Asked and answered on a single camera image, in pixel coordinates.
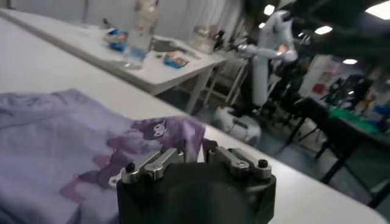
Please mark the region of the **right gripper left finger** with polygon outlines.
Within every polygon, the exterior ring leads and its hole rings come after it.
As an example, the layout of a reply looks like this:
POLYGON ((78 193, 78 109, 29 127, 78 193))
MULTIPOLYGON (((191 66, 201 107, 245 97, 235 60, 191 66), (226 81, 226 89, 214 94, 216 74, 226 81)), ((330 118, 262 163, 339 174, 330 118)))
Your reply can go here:
POLYGON ((184 163, 185 153, 176 148, 164 152, 150 152, 136 163, 130 163, 121 171, 121 181, 125 184, 137 183, 142 177, 152 181, 163 178, 165 169, 174 163, 184 163))

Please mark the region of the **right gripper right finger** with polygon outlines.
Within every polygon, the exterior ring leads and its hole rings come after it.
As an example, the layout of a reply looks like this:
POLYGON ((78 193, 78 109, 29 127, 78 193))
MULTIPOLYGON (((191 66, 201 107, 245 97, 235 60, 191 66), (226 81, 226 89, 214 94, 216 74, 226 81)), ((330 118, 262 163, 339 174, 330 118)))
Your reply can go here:
POLYGON ((222 163, 235 178, 268 180, 272 176, 272 168, 266 159, 255 159, 243 149, 227 149, 209 139, 203 140, 202 147, 207 163, 222 163))

